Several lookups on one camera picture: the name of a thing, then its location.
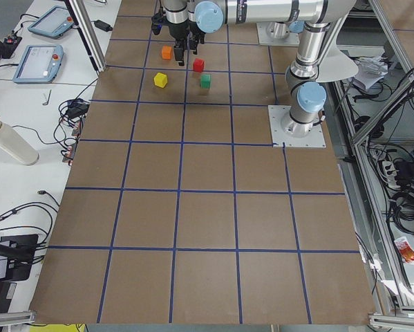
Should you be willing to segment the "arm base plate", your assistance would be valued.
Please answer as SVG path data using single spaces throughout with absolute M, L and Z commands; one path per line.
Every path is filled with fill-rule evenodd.
M 258 43 L 262 46 L 297 47 L 299 45 L 299 34 L 291 32 L 285 23 L 260 22 L 256 27 Z
M 318 113 L 308 124 L 293 121 L 288 105 L 269 105 L 268 115 L 273 147 L 326 148 Z

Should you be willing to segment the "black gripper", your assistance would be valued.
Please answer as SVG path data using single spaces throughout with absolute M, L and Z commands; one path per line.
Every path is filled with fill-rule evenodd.
M 189 22 L 184 21 L 179 24 L 169 22 L 169 33 L 175 39 L 176 45 L 173 47 L 173 53 L 179 66 L 185 65 L 185 47 L 189 35 Z
M 198 54 L 198 45 L 205 43 L 205 33 L 199 29 L 197 24 L 189 24 L 189 49 L 194 54 Z

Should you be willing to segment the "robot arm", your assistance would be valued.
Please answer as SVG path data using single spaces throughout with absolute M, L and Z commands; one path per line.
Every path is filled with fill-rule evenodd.
M 225 24 L 266 24 L 266 33 L 286 42 L 297 37 L 297 53 L 285 72 L 292 106 L 281 120 L 283 131 L 304 138 L 318 125 L 327 94 L 326 82 L 356 76 L 358 66 L 337 46 L 339 32 L 355 2 L 314 1 L 196 1 L 194 19 L 204 33 Z
M 193 50 L 195 32 L 195 1 L 166 0 L 162 2 L 169 34 L 174 38 L 174 57 L 179 66 L 185 65 L 185 51 Z

